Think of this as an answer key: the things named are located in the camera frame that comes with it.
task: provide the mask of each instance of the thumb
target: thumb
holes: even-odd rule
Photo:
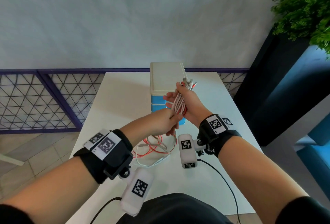
[[[182,86],[181,83],[177,82],[177,90],[182,94],[185,95],[189,90],[185,87]]]
[[[171,126],[174,126],[175,124],[177,124],[179,121],[182,120],[184,116],[182,114],[175,114],[171,119],[170,119],[170,123]]]

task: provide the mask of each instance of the metal grid panel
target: metal grid panel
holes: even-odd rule
[[[0,131],[75,128],[35,74],[0,75]]]
[[[83,124],[104,74],[50,74],[49,76]]]
[[[218,73],[231,97],[234,97],[240,88],[246,73]]]

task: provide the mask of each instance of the floor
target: floor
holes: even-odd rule
[[[79,132],[0,135],[0,153],[25,161],[23,166],[0,162],[0,203],[35,179],[67,161]],[[228,215],[238,222],[237,215]],[[240,214],[241,224],[261,224],[257,214]]]

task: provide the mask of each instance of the black wrist strap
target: black wrist strap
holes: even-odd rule
[[[87,148],[83,147],[78,150],[73,156],[79,156],[85,167],[88,169],[90,174],[93,176],[94,180],[98,184],[102,184],[107,177],[111,177],[113,179],[117,174],[112,176],[113,174],[108,176],[105,174],[105,170],[109,171],[109,162],[112,164],[111,168],[115,170],[117,167],[120,167],[122,163],[128,163],[133,150],[132,144],[129,142],[127,137],[121,132],[121,130],[115,129],[113,131],[115,135],[117,135],[121,141],[114,148],[114,154],[110,153],[105,157],[104,160],[99,159],[94,153],[89,151]]]
[[[212,114],[201,122],[197,138],[206,145],[206,154],[218,157],[224,144],[233,136],[241,137],[234,124],[225,116]]]

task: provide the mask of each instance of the qr code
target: qr code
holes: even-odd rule
[[[116,143],[111,141],[109,137],[106,137],[97,147],[101,149],[105,154],[108,154],[115,145]]]
[[[91,139],[89,139],[89,141],[91,143],[96,143],[98,140],[100,140],[104,135],[101,134],[100,132],[97,133],[95,136],[93,136]]]
[[[233,125],[232,122],[228,118],[222,118],[223,122],[228,125]]]
[[[132,193],[138,195],[139,197],[143,197],[144,193],[146,192],[147,187],[148,187],[148,184],[146,184],[144,181],[141,181],[140,179],[138,179],[135,183]]]
[[[192,162],[192,163],[186,163],[186,164],[184,165],[184,167],[185,167],[186,169],[188,169],[188,168],[194,168],[194,167],[195,167],[195,163],[194,163],[194,162]]]
[[[190,140],[181,141],[181,147],[182,147],[183,150],[187,150],[188,148],[191,148]]]
[[[213,121],[210,122],[210,125],[212,126],[213,129],[216,129],[218,127],[221,127],[221,123],[218,119],[215,119]]]

